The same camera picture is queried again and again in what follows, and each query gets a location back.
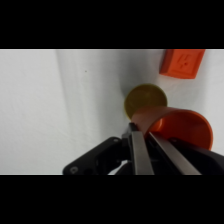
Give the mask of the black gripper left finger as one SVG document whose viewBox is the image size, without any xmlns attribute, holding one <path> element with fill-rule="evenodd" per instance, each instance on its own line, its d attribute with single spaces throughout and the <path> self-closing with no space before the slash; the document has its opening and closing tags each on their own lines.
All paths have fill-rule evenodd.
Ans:
<svg viewBox="0 0 224 224">
<path fill-rule="evenodd" d="M 121 138 L 110 137 L 63 168 L 63 175 L 153 175 L 143 133 L 134 123 Z"/>
</svg>

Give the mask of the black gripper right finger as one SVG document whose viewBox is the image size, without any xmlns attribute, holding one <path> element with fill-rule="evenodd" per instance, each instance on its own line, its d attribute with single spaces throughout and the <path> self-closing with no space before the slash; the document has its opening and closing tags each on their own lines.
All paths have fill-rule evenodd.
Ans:
<svg viewBox="0 0 224 224">
<path fill-rule="evenodd" d="M 151 175 L 224 175 L 224 156 L 181 139 L 150 133 L 147 149 Z"/>
</svg>

